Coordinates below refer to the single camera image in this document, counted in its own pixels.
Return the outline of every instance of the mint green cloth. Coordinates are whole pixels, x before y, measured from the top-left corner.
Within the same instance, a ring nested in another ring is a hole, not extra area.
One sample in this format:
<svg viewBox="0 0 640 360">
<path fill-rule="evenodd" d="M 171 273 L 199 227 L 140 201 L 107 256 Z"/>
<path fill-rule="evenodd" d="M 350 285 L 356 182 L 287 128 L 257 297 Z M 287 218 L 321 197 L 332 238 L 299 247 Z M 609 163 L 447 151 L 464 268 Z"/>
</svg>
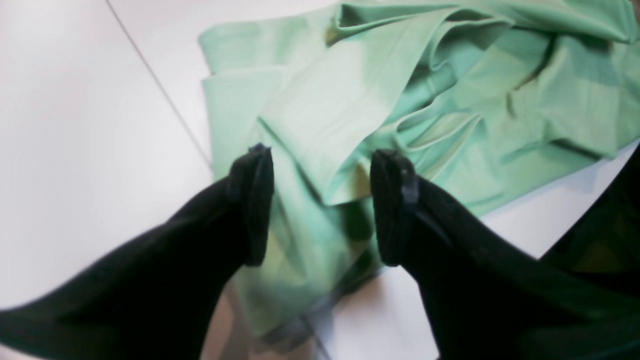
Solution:
<svg viewBox="0 0 640 360">
<path fill-rule="evenodd" d="M 256 335 L 380 266 L 378 148 L 482 215 L 640 136 L 627 0 L 336 4 L 207 30 L 216 178 L 273 148 L 267 256 L 236 288 Z"/>
</svg>

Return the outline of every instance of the green garment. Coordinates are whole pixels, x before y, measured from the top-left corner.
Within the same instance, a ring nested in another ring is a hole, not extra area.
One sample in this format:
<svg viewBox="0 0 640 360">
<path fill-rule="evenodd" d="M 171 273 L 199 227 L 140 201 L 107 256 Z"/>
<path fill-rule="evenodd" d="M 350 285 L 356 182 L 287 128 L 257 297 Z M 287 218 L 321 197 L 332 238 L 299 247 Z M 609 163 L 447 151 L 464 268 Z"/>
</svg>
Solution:
<svg viewBox="0 0 640 360">
<path fill-rule="evenodd" d="M 341 3 L 207 30 L 216 177 L 273 148 L 267 256 L 235 277 L 256 335 L 380 267 L 374 150 L 482 215 L 638 138 L 639 37 L 627 0 Z"/>
</svg>

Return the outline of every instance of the white floor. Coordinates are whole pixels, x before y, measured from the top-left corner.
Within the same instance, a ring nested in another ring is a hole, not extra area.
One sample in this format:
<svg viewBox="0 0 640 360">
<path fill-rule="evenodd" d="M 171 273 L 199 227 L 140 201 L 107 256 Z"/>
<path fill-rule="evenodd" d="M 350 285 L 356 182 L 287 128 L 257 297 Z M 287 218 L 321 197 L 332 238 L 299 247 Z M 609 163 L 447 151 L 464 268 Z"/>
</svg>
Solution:
<svg viewBox="0 0 640 360">
<path fill-rule="evenodd" d="M 60 285 L 211 181 L 196 37 L 332 0 L 0 0 L 0 308 Z M 634 147 L 484 217 L 541 256 Z M 251 338 L 233 291 L 203 359 L 435 359 L 415 283 L 389 269 L 278 344 Z M 0 347 L 0 360 L 32 359 Z"/>
</svg>

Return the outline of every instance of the green fabric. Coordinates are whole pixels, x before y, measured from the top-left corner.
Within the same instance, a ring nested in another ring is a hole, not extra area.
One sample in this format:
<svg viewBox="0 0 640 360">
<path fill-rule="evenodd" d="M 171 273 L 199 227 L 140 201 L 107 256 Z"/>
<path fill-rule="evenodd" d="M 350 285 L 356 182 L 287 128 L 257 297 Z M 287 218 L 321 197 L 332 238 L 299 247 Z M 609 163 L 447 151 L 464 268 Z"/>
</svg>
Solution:
<svg viewBox="0 0 640 360">
<path fill-rule="evenodd" d="M 482 215 L 638 138 L 639 37 L 627 0 L 341 3 L 207 30 L 216 177 L 273 148 L 267 256 L 235 277 L 255 333 L 380 266 L 377 148 Z"/>
</svg>

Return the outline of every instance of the floor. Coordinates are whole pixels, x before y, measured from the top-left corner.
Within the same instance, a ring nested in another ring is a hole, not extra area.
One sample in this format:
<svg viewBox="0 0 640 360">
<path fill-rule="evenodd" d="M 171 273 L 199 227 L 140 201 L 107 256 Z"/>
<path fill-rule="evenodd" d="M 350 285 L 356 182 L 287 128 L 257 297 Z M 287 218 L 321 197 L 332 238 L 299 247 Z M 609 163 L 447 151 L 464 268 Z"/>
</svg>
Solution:
<svg viewBox="0 0 640 360">
<path fill-rule="evenodd" d="M 211 182 L 196 37 L 333 0 L 0 0 L 0 308 L 46 294 Z M 637 143 L 483 220 L 540 257 Z M 417 287 L 385 269 L 292 336 L 250 336 L 230 286 L 202 359 L 435 359 Z M 33 359 L 0 347 L 0 360 Z"/>
</svg>

